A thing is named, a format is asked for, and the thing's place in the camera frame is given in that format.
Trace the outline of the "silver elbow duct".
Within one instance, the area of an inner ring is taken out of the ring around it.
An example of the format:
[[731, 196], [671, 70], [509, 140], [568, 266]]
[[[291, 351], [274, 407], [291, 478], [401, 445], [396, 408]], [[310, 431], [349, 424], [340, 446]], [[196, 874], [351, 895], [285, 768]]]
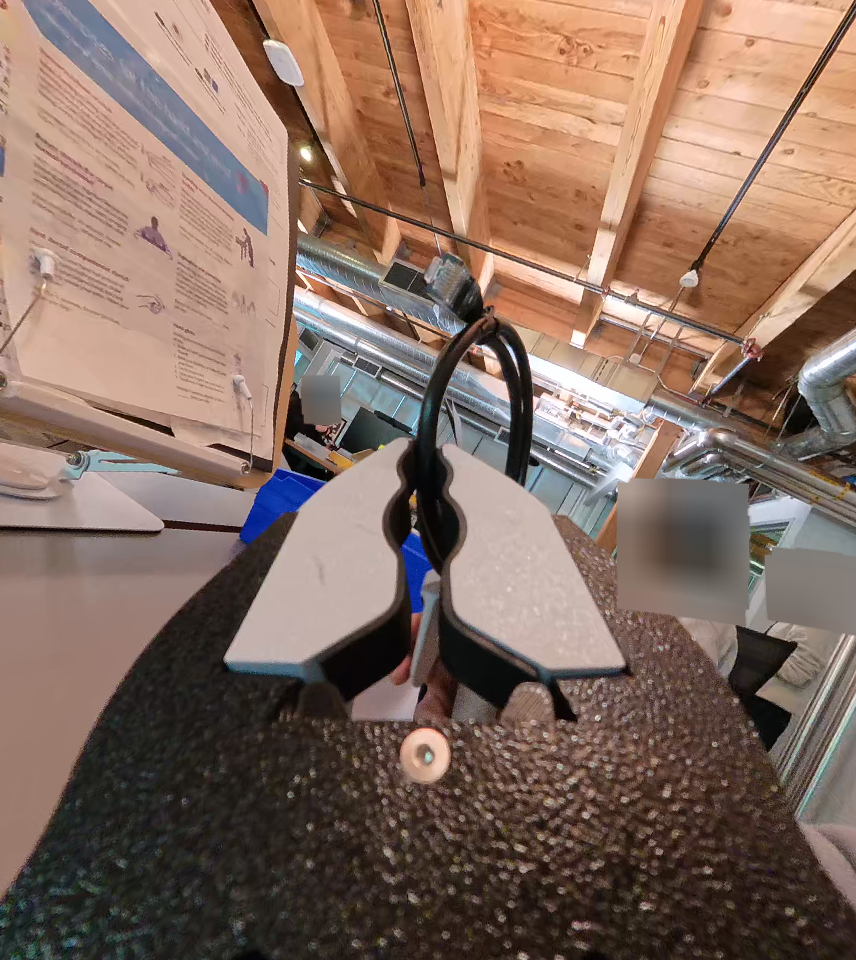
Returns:
[[813, 355], [797, 379], [799, 395], [807, 403], [816, 426], [779, 441], [778, 452], [806, 460], [856, 442], [856, 402], [847, 381], [856, 375], [856, 328]]

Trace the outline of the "black monitor screen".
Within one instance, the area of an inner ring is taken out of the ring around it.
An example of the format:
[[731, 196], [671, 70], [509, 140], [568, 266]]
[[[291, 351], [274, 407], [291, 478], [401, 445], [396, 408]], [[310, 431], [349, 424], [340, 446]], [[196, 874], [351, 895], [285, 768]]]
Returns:
[[340, 435], [338, 448], [356, 454], [379, 450], [399, 438], [413, 438], [412, 430], [386, 414], [360, 407]]

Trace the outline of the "black ceiling pipe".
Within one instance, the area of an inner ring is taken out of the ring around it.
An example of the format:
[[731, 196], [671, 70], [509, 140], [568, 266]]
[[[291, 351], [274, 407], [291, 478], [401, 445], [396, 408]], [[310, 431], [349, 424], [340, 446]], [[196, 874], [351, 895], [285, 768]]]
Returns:
[[469, 237], [458, 234], [457, 232], [445, 229], [443, 227], [434, 225], [434, 222], [429, 221], [425, 222], [417, 218], [407, 216], [405, 214], [398, 213], [386, 206], [371, 202], [369, 200], [339, 192], [333, 187], [324, 186], [320, 183], [316, 183], [307, 178], [300, 178], [298, 180], [300, 186], [307, 187], [310, 190], [325, 194], [326, 196], [334, 197], [339, 201], [344, 201], [350, 203], [353, 207], [360, 208], [365, 211], [376, 213], [391, 220], [394, 220], [400, 224], [404, 224], [410, 227], [415, 227], [417, 229], [430, 232], [436, 237], [442, 237], [447, 239], [455, 244], [461, 244], [469, 247], [473, 251], [478, 251], [486, 255], [490, 255], [495, 259], [505, 260], [512, 265], [523, 267], [529, 271], [533, 271], [548, 278], [551, 278], [558, 282], [566, 283], [570, 286], [576, 286], [581, 291], [592, 293], [600, 296], [603, 300], [611, 299], [614, 302], [622, 304], [624, 306], [629, 306], [636, 308], [645, 314], [656, 315], [663, 320], [675, 323], [680, 325], [686, 330], [694, 330], [699, 334], [705, 335], [707, 337], [714, 338], [716, 340], [734, 344], [739, 349], [742, 349], [746, 342], [746, 338], [738, 337], [733, 332], [722, 330], [720, 328], [711, 326], [707, 323], [701, 322], [695, 318], [686, 317], [672, 309], [667, 307], [656, 305], [650, 301], [646, 301], [643, 298], [639, 298], [637, 294], [623, 294], [621, 292], [615, 291], [610, 287], [603, 287], [598, 284], [591, 283], [587, 280], [582, 280], [576, 277], [573, 274], [567, 272], [556, 270], [550, 268], [541, 262], [533, 261], [525, 257], [521, 257], [515, 254], [512, 254], [505, 249], [502, 249], [497, 246], [492, 246], [480, 241], [470, 239]]

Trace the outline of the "silver horizontal pipe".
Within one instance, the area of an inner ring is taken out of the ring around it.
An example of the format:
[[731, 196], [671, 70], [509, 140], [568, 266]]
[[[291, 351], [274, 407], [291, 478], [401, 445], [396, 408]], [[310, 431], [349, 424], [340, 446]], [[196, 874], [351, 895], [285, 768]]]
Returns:
[[757, 481], [856, 530], [856, 486], [782, 456], [729, 428], [720, 414], [670, 392], [657, 390], [645, 417], [679, 426], [683, 439], [662, 465], [674, 478], [719, 478], [723, 473]]

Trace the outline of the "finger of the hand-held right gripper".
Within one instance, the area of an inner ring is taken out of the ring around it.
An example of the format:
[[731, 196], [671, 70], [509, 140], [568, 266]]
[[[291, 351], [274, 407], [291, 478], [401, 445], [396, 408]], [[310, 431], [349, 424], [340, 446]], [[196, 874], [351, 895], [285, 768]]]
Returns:
[[426, 687], [440, 655], [439, 604], [442, 579], [436, 571], [426, 573], [421, 587], [421, 618], [411, 654], [411, 685]]

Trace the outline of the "white ceiling sensor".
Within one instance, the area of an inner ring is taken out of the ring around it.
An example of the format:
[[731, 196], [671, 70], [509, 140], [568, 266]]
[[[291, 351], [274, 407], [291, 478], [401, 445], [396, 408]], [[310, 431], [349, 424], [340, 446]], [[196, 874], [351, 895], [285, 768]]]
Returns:
[[292, 49], [276, 39], [265, 39], [262, 43], [266, 58], [278, 79], [295, 89], [304, 87], [302, 68]]

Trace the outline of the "chrome metal pole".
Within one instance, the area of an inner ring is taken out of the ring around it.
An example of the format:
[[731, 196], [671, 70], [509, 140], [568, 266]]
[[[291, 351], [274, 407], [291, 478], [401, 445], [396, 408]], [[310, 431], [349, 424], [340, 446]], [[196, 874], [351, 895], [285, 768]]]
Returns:
[[809, 819], [817, 809], [855, 719], [856, 635], [846, 633], [772, 753], [783, 799], [796, 819]]

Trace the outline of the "long silver ventilation duct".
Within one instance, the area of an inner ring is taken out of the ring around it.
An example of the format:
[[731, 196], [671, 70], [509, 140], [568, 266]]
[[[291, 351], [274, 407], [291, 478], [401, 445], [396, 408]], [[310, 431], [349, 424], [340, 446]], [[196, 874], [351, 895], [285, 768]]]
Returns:
[[[356, 251], [300, 233], [296, 265], [303, 273], [390, 308], [442, 334], [452, 335], [481, 314], [478, 282], [466, 264], [446, 253], [426, 269], [404, 260], [383, 265]], [[516, 332], [529, 354], [532, 381], [542, 390], [534, 402], [534, 437], [572, 459], [603, 468], [619, 463], [631, 471], [640, 458], [622, 435], [631, 426], [610, 403], [589, 396], [592, 382], [558, 363], [569, 345], [524, 327]]]

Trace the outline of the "blue storage bin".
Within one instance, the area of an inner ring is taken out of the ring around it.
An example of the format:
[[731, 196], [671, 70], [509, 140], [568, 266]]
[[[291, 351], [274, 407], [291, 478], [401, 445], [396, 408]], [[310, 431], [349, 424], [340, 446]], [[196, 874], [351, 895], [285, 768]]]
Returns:
[[[316, 479], [296, 471], [279, 468], [255, 496], [248, 516], [242, 525], [240, 540], [250, 545], [257, 540], [281, 516], [297, 513], [305, 502], [326, 485], [328, 480]], [[411, 610], [419, 614], [423, 610], [422, 584], [431, 568], [416, 529], [411, 529], [402, 546]]]

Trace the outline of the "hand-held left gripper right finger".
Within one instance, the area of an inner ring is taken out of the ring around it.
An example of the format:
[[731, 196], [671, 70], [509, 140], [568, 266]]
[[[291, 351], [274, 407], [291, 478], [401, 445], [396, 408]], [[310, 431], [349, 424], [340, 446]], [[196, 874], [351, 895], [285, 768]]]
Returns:
[[627, 660], [552, 514], [524, 486], [457, 445], [437, 451], [444, 555], [439, 655], [494, 707], [542, 685], [627, 674]]

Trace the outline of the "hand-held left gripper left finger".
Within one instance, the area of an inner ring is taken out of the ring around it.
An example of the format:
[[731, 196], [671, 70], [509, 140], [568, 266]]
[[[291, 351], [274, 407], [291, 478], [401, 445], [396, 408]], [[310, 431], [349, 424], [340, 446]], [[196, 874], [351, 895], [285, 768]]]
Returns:
[[310, 497], [223, 663], [234, 673], [327, 683], [351, 701], [407, 657], [415, 443], [396, 438]]

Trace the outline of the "grey desk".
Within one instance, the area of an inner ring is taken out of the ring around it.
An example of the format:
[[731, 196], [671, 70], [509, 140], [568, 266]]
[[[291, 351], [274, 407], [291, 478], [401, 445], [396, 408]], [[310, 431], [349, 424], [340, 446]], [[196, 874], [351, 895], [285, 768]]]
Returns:
[[0, 894], [0, 958], [442, 958], [411, 865], [389, 866], [380, 748], [305, 713], [307, 686], [222, 663], [292, 514], [218, 572], [122, 677], [85, 654], [0, 673], [4, 741], [41, 761], [36, 716], [88, 692], [106, 705], [33, 852]]

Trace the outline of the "person's right hand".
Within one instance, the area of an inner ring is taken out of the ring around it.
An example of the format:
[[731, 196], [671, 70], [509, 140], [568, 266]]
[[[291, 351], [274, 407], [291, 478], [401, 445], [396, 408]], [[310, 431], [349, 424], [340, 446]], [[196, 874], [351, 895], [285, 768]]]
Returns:
[[[413, 656], [421, 630], [422, 613], [410, 616], [410, 643], [408, 654], [389, 673], [390, 682], [396, 687], [410, 684]], [[431, 662], [431, 670], [421, 685], [419, 700], [414, 708], [413, 719], [422, 725], [434, 724], [450, 718], [458, 691], [458, 681], [453, 678], [438, 655]]]

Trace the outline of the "white pendant lamp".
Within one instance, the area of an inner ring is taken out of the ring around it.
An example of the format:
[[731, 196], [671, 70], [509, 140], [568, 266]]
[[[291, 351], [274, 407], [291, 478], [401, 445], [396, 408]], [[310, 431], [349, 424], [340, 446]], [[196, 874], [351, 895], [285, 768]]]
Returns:
[[733, 220], [735, 212], [742, 205], [750, 189], [754, 186], [759, 174], [765, 165], [770, 161], [775, 149], [781, 144], [782, 138], [784, 137], [788, 128], [801, 111], [803, 104], [806, 102], [812, 90], [817, 85], [818, 80], [825, 73], [843, 40], [852, 29], [855, 21], [856, 1], [852, 1], [842, 16], [838, 26], [831, 33], [829, 40], [820, 50], [818, 57], [814, 61], [803, 82], [795, 91], [791, 102], [789, 102], [788, 106], [781, 114], [763, 149], [759, 152], [757, 158], [752, 163], [737, 191], [723, 211], [722, 216], [716, 223], [712, 232], [709, 234], [698, 255], [692, 260], [688, 270], [686, 270], [686, 272], [682, 275], [680, 281], [678, 282], [680, 288], [693, 289], [699, 285], [700, 274], [708, 257], [729, 226], [729, 223]]

